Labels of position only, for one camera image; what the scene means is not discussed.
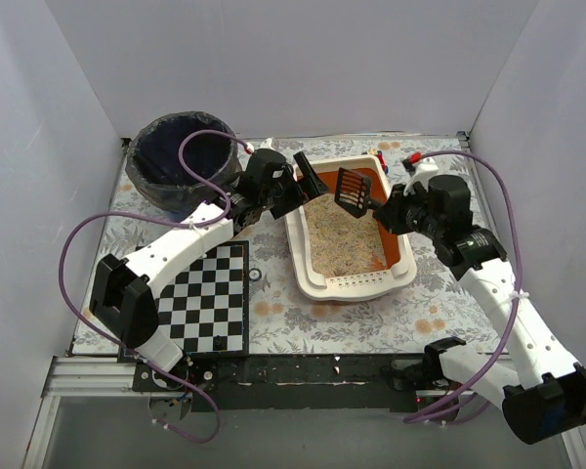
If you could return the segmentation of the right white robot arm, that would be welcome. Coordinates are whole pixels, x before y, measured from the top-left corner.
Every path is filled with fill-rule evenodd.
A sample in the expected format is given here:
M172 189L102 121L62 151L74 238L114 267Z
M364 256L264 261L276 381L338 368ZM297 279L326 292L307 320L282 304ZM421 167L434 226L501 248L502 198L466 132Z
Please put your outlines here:
M439 261L479 304L513 368L452 336L428 344L406 378L458 382L501 409L513 433L533 445L586 424L586 367L554 336L516 286L519 271L494 234L473 222L471 192L460 177L435 176L407 192L393 187L374 217L394 235L428 238Z

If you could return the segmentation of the black litter scoop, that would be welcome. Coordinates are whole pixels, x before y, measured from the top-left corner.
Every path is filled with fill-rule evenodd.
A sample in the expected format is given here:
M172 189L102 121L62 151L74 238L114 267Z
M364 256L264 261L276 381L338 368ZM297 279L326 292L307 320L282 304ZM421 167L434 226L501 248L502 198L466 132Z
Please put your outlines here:
M362 218L381 203L371 197L371 178L357 171L340 168L337 176L335 203L351 216Z

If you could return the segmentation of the white orange litter box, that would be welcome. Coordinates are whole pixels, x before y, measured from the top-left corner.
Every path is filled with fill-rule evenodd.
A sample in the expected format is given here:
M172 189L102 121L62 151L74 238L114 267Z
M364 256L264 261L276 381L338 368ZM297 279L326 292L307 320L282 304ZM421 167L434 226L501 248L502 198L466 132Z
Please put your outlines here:
M312 163L329 192L285 217L297 284L315 301L358 302L409 285L417 267L405 235L389 234L370 213L356 219L334 202L338 170L371 178L371 197L384 201L390 185L370 154Z

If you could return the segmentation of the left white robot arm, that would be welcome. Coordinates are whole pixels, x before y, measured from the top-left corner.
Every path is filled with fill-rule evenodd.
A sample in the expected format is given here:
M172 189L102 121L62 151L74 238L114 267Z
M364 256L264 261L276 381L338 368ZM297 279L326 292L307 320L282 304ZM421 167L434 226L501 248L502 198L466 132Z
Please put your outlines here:
M256 224L264 212L278 219L328 193L306 156L292 162L273 149L257 149L246 168L212 190L178 227L96 268L89 310L126 348L148 363L175 370L181 348L159 327L156 301L183 269Z

